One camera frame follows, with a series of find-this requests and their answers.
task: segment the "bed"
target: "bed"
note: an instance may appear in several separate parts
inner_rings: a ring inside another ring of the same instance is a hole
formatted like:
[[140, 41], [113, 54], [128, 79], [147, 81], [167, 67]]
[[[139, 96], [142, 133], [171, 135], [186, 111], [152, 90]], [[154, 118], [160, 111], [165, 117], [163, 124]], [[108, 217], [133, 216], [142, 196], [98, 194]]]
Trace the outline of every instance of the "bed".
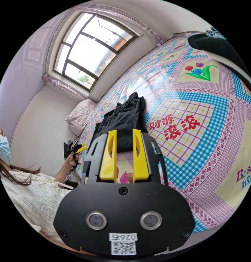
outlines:
[[[89, 145], [117, 102], [144, 96], [145, 125], [163, 152], [169, 186], [186, 198], [200, 232], [225, 223], [250, 187], [251, 93], [223, 64], [191, 48], [192, 34], [174, 35], [132, 65], [99, 101], [79, 141]], [[117, 155], [118, 183], [128, 182], [132, 167], [132, 152]]]

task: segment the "window frame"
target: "window frame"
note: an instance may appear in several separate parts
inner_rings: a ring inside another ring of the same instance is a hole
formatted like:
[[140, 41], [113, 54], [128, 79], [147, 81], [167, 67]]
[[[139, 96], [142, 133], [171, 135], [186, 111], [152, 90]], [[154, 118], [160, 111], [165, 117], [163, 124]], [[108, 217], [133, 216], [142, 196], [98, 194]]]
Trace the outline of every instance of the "window frame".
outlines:
[[[70, 28], [73, 26], [73, 24], [78, 20], [79, 16], [81, 16], [81, 14], [92, 14], [92, 16], [88, 19], [88, 21], [83, 25], [83, 27], [80, 29], [79, 33], [76, 35], [74, 41], [72, 44], [68, 44], [66, 42], [64, 42], [64, 39], [68, 33], [68, 31], [70, 30]], [[111, 46], [109, 46], [108, 44], [104, 43], [103, 41], [99, 40], [98, 38], [92, 36], [92, 35], [89, 35], [87, 33], [84, 33], [82, 32], [85, 27], [88, 25], [88, 23], [94, 18], [94, 17], [99, 17], [103, 20], [106, 20], [116, 26], [118, 26], [119, 28], [123, 29], [126, 33], [132, 35], [132, 38], [130, 40], [128, 40], [123, 46], [121, 46], [118, 50], [115, 50], [114, 48], [112, 48]], [[97, 76], [95, 75], [94, 73], [90, 72], [89, 70], [87, 70], [86, 68], [82, 67], [81, 65], [71, 61], [68, 59], [68, 57], [70, 56], [70, 53], [72, 51], [72, 48], [73, 46], [75, 45], [75, 42], [76, 40], [78, 39], [78, 37], [80, 35], [84, 35], [86, 37], [89, 37], [91, 39], [95, 39], [96, 42], [100, 43], [101, 45], [103, 45], [104, 47], [106, 47], [107, 49], [109, 49], [110, 51], [112, 51], [115, 56], [113, 57], [113, 59], [111, 60], [111, 62], [105, 67], [105, 69], [102, 71], [102, 73]], [[56, 55], [55, 55], [55, 58], [54, 58], [54, 63], [53, 63], [53, 72], [55, 72], [56, 74], [68, 79], [69, 81], [73, 82], [74, 84], [78, 85], [79, 87], [87, 90], [88, 92], [91, 92], [95, 86], [95, 84], [97, 83], [97, 81], [99, 80], [99, 78], [104, 74], [104, 72], [109, 68], [109, 66], [112, 64], [112, 62], [117, 58], [117, 56], [126, 48], [128, 47], [134, 40], [136, 40], [139, 36], [134, 33], [133, 31], [131, 31], [130, 29], [128, 29], [127, 27], [125, 27], [124, 25], [120, 24], [119, 22], [116, 22], [108, 17], [105, 17], [103, 15], [99, 15], [99, 14], [96, 14], [96, 13], [92, 13], [92, 12], [80, 12], [74, 19], [73, 21], [70, 23], [70, 25], [68, 26], [68, 28], [66, 29], [60, 43], [59, 43], [59, 46], [57, 48], [57, 52], [56, 52]], [[62, 70], [62, 73], [58, 72], [55, 70], [55, 66], [56, 66], [56, 60], [57, 60], [57, 57], [59, 55], [59, 51], [60, 51], [60, 48], [62, 45], [66, 45], [66, 46], [69, 46], [69, 51], [68, 51], [68, 54], [66, 56], [66, 59], [65, 59], [65, 63], [64, 63], [64, 66], [63, 66], [63, 70]], [[74, 79], [72, 79], [71, 77], [67, 76], [65, 74], [65, 70], [66, 70], [66, 67], [67, 67], [67, 64], [70, 64], [72, 66], [75, 66], [77, 69], [83, 71], [84, 73], [86, 73], [87, 75], [89, 75], [90, 77], [94, 78], [95, 81], [94, 83], [91, 85], [91, 88], [88, 88], [82, 84], [80, 84], [79, 82], [75, 81]]]

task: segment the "white blouse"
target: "white blouse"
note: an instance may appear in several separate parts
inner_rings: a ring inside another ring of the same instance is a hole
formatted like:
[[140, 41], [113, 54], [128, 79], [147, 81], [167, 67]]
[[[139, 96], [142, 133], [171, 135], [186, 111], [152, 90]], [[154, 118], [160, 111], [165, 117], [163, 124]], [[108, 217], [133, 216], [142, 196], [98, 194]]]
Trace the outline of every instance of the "white blouse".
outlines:
[[[17, 180], [24, 181], [29, 173], [11, 171]], [[61, 189], [54, 177], [39, 173], [33, 175], [29, 186], [16, 185], [1, 174], [4, 188], [16, 209], [37, 232], [41, 231], [54, 241], [63, 243], [53, 222], [61, 200], [70, 192]]]

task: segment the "qr code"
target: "qr code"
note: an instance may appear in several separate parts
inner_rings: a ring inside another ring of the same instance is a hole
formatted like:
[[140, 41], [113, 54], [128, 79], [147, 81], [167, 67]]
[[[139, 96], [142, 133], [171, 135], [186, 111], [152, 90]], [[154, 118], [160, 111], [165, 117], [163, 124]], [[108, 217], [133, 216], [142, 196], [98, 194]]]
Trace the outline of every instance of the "qr code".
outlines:
[[111, 254], [120, 256], [136, 255], [135, 241], [111, 241]]

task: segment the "hand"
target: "hand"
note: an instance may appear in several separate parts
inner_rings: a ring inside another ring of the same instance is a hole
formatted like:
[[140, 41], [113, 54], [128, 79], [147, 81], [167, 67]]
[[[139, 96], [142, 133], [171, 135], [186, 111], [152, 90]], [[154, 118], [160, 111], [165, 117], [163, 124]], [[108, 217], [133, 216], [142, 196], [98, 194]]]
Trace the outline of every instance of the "hand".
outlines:
[[75, 160], [79, 160], [79, 156], [81, 155], [82, 152], [76, 154], [76, 158], [74, 159], [74, 152], [72, 152], [66, 159], [66, 164], [70, 165], [70, 167], [76, 165]]

